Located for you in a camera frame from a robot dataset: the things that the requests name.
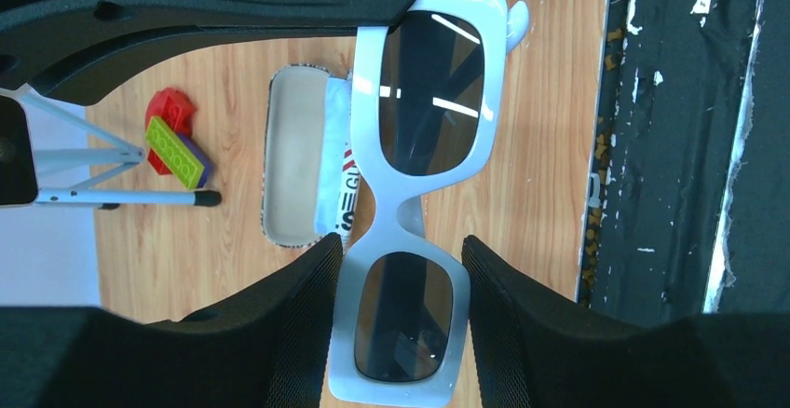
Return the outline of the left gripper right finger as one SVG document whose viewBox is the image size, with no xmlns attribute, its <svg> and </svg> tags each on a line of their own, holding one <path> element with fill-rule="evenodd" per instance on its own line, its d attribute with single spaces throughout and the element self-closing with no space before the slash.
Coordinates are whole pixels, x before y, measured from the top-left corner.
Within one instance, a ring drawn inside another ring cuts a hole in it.
<svg viewBox="0 0 790 408">
<path fill-rule="evenodd" d="M 643 328 L 581 306 L 464 239 L 485 407 L 785 407 L 789 317 L 694 315 Z"/>
</svg>

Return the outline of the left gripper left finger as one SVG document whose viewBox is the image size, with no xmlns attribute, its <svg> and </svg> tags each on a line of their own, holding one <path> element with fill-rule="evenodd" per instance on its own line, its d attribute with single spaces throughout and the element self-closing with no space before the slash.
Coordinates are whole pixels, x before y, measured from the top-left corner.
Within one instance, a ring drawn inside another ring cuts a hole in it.
<svg viewBox="0 0 790 408">
<path fill-rule="evenodd" d="M 333 234 L 182 320 L 1 310 L 5 407 L 316 407 L 343 249 Z"/>
</svg>

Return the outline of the striped printed glasses pouch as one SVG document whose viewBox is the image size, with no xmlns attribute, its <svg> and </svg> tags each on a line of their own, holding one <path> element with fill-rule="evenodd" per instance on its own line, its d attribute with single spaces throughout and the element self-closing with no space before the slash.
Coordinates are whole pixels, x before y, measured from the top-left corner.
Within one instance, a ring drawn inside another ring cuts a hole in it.
<svg viewBox="0 0 790 408">
<path fill-rule="evenodd" d="M 269 84 L 264 149 L 261 226 L 266 237 L 285 248 L 303 248 L 326 235 L 313 221 L 324 123 L 328 70 L 292 64 L 277 71 Z M 342 168 L 340 211 L 336 227 L 349 228 L 350 242 L 361 187 L 350 137 Z"/>
</svg>

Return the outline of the white sunglasses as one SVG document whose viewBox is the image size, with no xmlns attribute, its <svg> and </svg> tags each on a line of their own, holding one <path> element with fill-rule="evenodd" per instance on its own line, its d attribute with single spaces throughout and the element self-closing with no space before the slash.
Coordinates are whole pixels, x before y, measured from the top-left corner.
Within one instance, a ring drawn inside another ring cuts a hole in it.
<svg viewBox="0 0 790 408">
<path fill-rule="evenodd" d="M 467 269 L 426 235 L 422 199 L 491 156 L 508 55 L 526 2 L 415 0 L 356 35 L 350 148 L 375 202 L 345 253 L 334 299 L 328 386 L 341 401 L 444 407 L 467 340 Z"/>
</svg>

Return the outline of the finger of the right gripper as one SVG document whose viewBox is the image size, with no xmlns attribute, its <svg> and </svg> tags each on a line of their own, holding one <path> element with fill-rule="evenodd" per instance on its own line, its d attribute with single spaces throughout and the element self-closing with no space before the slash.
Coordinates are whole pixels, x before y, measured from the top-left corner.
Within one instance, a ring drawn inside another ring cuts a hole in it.
<svg viewBox="0 0 790 408">
<path fill-rule="evenodd" d="M 202 48 L 351 36 L 416 0 L 1 0 L 1 87 L 92 105 L 136 74 Z"/>
</svg>

